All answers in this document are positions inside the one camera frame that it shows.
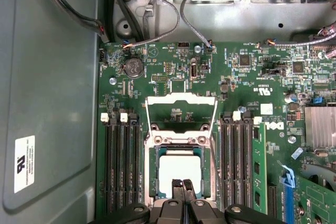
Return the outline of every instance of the gray metal panel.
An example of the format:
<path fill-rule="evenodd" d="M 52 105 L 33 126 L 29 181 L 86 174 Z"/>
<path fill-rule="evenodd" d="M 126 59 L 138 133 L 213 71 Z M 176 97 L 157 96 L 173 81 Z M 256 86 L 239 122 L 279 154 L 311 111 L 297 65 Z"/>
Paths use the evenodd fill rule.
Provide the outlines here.
<path fill-rule="evenodd" d="M 96 0 L 68 0 L 95 16 Z M 86 223 L 96 184 L 96 36 L 49 0 L 0 0 L 0 223 Z M 15 139 L 35 182 L 14 193 Z"/>
<path fill-rule="evenodd" d="M 305 108 L 306 137 L 314 150 L 336 146 L 336 108 Z"/>

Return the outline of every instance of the ul logo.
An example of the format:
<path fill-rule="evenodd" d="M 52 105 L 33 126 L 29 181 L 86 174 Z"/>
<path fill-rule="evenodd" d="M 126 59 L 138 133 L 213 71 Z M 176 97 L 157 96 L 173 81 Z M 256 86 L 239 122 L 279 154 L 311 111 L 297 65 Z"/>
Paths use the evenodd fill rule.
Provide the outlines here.
<path fill-rule="evenodd" d="M 17 160 L 16 173 L 19 174 L 25 168 L 26 156 L 22 156 Z"/>

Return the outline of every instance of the screw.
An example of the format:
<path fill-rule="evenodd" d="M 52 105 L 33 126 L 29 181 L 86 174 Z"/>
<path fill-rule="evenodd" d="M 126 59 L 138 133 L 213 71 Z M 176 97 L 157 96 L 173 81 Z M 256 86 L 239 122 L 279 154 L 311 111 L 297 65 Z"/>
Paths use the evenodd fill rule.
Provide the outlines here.
<path fill-rule="evenodd" d="M 142 212 L 142 211 L 143 211 L 143 208 L 141 208 L 141 207 L 136 207 L 136 208 L 134 209 L 134 211 L 135 211 L 135 212 Z"/>
<path fill-rule="evenodd" d="M 197 45 L 197 46 L 194 47 L 194 52 L 199 54 L 200 52 L 202 52 L 202 48 Z"/>
<path fill-rule="evenodd" d="M 162 142 L 162 138 L 161 138 L 160 136 L 156 136 L 156 137 L 154 138 L 154 142 L 155 142 L 156 144 L 160 144 L 160 143 Z"/>
<path fill-rule="evenodd" d="M 245 112 L 247 111 L 247 109 L 246 109 L 246 107 L 244 107 L 244 106 L 239 106 L 239 107 L 238 107 L 238 111 L 239 111 L 240 113 L 245 113 Z"/>
<path fill-rule="evenodd" d="M 231 208 L 231 210 L 233 212 L 241 212 L 241 208 L 240 207 L 233 207 L 233 208 Z"/>
<path fill-rule="evenodd" d="M 295 136 L 289 136 L 287 139 L 288 143 L 293 144 L 296 142 L 296 137 Z"/>
<path fill-rule="evenodd" d="M 203 137 L 203 136 L 200 136 L 200 137 L 198 138 L 198 142 L 199 142 L 200 144 L 205 144 L 205 141 L 206 141 L 206 139 L 205 139 L 205 137 Z"/>
<path fill-rule="evenodd" d="M 202 207 L 202 206 L 204 206 L 204 202 L 201 201 L 201 200 L 198 200 L 198 201 L 195 202 L 195 205 L 197 205 L 199 207 Z"/>
<path fill-rule="evenodd" d="M 114 77 L 111 77 L 109 82 L 110 82 L 111 85 L 116 85 L 117 84 L 117 80 Z"/>

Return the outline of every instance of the green circuit board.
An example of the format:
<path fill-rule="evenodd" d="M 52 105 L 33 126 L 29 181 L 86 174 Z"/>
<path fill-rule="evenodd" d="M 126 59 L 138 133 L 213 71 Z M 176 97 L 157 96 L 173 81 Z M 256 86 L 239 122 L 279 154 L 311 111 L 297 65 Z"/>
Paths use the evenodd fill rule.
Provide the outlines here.
<path fill-rule="evenodd" d="M 201 51 L 195 52 L 195 46 Z M 310 223 L 296 211 L 302 205 L 300 198 L 305 197 L 298 188 L 302 181 L 287 190 L 282 178 L 287 172 L 284 165 L 299 178 L 305 163 L 330 168 L 336 162 L 333 149 L 327 150 L 328 155 L 316 155 L 305 133 L 305 107 L 336 101 L 336 61 L 324 57 L 327 47 L 274 48 L 241 42 L 214 42 L 211 49 L 196 42 L 158 42 L 130 49 L 123 49 L 122 44 L 103 45 L 98 91 L 97 217 L 145 200 L 146 98 L 193 93 L 218 101 L 212 129 L 222 185 L 219 188 L 217 184 L 215 190 L 218 207 L 240 203 L 286 222 Z M 140 64 L 141 73 L 129 71 L 130 60 L 137 68 Z M 291 94 L 296 99 L 289 103 Z M 233 112 L 242 107 L 246 112 L 233 120 Z M 177 132 L 210 125 L 212 111 L 209 105 L 185 101 L 149 107 L 151 123 Z M 122 123 L 125 114 L 128 120 Z M 289 143 L 289 137 L 295 142 Z M 164 197 L 158 190 L 157 163 L 165 152 L 165 148 L 150 151 L 153 198 Z M 202 190 L 198 196 L 208 198 L 210 152 L 205 148 L 194 148 L 193 152 L 201 157 Z M 243 153 L 242 161 L 232 161 L 230 153 Z M 227 177 L 231 172 L 234 178 Z M 220 189 L 225 199 L 220 199 Z M 287 202 L 286 196 L 292 193 L 299 196 Z M 329 209 L 321 212 L 336 216 L 335 207 L 329 204 Z"/>

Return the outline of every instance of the sticker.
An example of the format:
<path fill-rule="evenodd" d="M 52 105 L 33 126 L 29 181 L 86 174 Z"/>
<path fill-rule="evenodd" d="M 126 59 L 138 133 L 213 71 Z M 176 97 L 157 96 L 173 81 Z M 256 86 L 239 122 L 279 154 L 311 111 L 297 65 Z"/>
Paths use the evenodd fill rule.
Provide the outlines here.
<path fill-rule="evenodd" d="M 262 103 L 260 105 L 261 115 L 273 115 L 273 104 L 272 103 Z"/>
<path fill-rule="evenodd" d="M 15 140 L 14 193 L 34 183 L 35 136 Z"/>

